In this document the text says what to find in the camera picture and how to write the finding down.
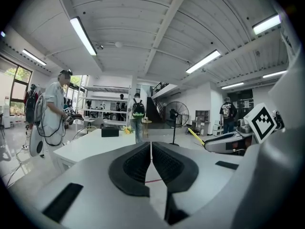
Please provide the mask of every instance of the ceiling light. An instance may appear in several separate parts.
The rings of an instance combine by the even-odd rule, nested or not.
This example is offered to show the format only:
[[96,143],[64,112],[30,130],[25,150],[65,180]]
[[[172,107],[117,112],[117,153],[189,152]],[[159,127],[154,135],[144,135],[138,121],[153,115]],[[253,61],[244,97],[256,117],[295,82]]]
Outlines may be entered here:
[[71,22],[73,28],[75,29],[76,33],[78,34],[79,38],[81,39],[82,43],[88,50],[88,52],[91,55],[96,56],[96,50],[92,46],[92,43],[90,42],[89,37],[81,23],[81,20],[79,19],[79,17],[75,17],[75,18],[71,19],[70,22]]
[[36,60],[38,63],[41,63],[42,65],[46,65],[46,63],[44,61],[41,61],[39,58],[37,58],[35,55],[31,54],[29,51],[23,49],[22,52],[25,53],[26,55],[28,55],[29,57],[31,57],[32,59]]
[[234,84],[234,85],[224,86],[224,87],[222,87],[221,89],[227,89],[227,88],[230,88],[230,87],[240,86],[240,85],[243,85],[243,84],[244,84],[243,82],[240,82],[240,83],[237,83],[237,84]]
[[217,58],[220,55],[220,53],[215,50],[213,52],[211,52],[209,55],[207,55],[206,57],[204,57],[203,59],[201,59],[199,62],[197,62],[196,64],[194,64],[191,68],[189,68],[186,72],[187,73],[193,73],[195,70],[198,70],[200,67],[204,66],[205,64],[207,64],[208,62],[212,61],[213,59]]
[[256,25],[254,25],[253,30],[254,30],[254,33],[256,35],[258,35],[259,33],[262,33],[263,31],[265,31],[271,27],[274,27],[280,23],[281,23],[280,16],[277,14],[277,15],[272,16],[271,18],[268,18],[262,22],[259,22]]
[[275,75],[278,75],[278,74],[284,74],[284,73],[286,73],[286,72],[287,72],[287,71],[279,71],[279,72],[275,72],[275,73],[272,73],[272,74],[266,74],[266,75],[263,75],[263,78],[275,76]]

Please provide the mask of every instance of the person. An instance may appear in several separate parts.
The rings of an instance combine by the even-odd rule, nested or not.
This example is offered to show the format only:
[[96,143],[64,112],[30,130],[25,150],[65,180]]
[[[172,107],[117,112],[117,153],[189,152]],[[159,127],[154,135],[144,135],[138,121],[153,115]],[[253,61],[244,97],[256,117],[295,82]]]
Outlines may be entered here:
[[[120,94],[120,99],[124,99],[124,95]],[[117,102],[116,103],[116,111],[121,111],[122,109],[125,109],[125,103]],[[116,113],[116,120],[118,121],[124,121],[124,118],[122,117],[121,113]]]
[[[26,112],[27,112],[27,109],[28,109],[29,111],[34,111],[34,109],[35,109],[35,104],[36,104],[36,102],[37,102],[37,100],[38,100],[38,94],[37,94],[37,92],[36,92],[36,85],[35,85],[35,84],[32,84],[32,85],[30,86],[30,88],[31,88],[31,89],[30,89],[28,92],[26,92],[26,94],[25,94],[25,96],[24,96],[24,99],[23,99],[25,114],[26,114]],[[29,101],[29,102],[28,102],[28,100],[29,100],[31,97],[34,98],[34,99],[33,99],[34,101],[33,101],[33,102],[32,102],[32,101]],[[30,130],[33,128],[33,122],[29,123],[29,122],[28,122],[28,119],[27,119],[27,124],[26,124],[26,125],[29,126],[29,129],[30,129]]]
[[44,130],[45,140],[44,147],[49,151],[51,160],[59,172],[60,166],[54,151],[62,146],[63,125],[67,115],[64,112],[64,85],[69,85],[72,72],[61,71],[58,75],[57,81],[49,85],[44,93],[41,127]]
[[226,97],[225,103],[220,108],[220,123],[224,125],[224,134],[234,131],[234,118],[237,114],[237,110],[234,104],[231,103],[231,99]]
[[[142,117],[136,118],[134,116],[134,113],[136,113],[135,109],[138,106],[142,109],[143,113],[142,113]],[[142,136],[143,136],[142,118],[144,117],[144,109],[145,109],[145,107],[142,103],[142,100],[140,99],[140,94],[136,93],[134,95],[134,98],[129,101],[128,108],[127,108],[128,112],[130,113],[131,126],[135,130],[135,142],[136,143],[142,142]]]

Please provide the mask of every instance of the white table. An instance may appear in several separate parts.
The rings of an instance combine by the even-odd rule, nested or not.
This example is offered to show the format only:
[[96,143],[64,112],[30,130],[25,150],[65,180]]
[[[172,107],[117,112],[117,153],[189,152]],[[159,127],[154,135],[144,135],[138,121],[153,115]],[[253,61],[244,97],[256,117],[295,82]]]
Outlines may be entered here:
[[63,173],[77,162],[102,153],[135,144],[135,134],[119,131],[119,136],[102,137],[101,129],[96,129],[54,151]]

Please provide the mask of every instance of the standing fan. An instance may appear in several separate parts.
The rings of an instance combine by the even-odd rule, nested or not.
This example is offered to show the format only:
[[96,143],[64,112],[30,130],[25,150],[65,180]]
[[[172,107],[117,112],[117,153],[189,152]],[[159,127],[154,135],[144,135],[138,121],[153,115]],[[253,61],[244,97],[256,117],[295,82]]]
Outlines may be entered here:
[[185,125],[189,116],[189,110],[181,102],[171,102],[166,106],[165,122],[173,127],[173,142],[171,144],[179,146],[175,143],[176,127]]

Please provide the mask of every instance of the box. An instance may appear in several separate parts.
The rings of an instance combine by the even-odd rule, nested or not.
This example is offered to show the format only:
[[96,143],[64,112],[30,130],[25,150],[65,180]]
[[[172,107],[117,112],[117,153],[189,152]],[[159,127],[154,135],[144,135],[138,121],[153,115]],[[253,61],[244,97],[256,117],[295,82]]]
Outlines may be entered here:
[[276,122],[264,103],[258,104],[244,117],[249,124],[258,143],[262,143],[276,128]]
[[101,127],[102,137],[119,136],[119,129],[115,127]]
[[221,129],[223,129],[223,128],[224,128],[223,125],[213,125],[213,130],[214,130],[214,131],[219,131],[219,130],[221,130]]
[[221,130],[219,130],[219,131],[213,131],[213,135],[214,135],[214,136],[222,135],[223,133],[224,133],[224,130],[223,130],[223,129],[221,129]]

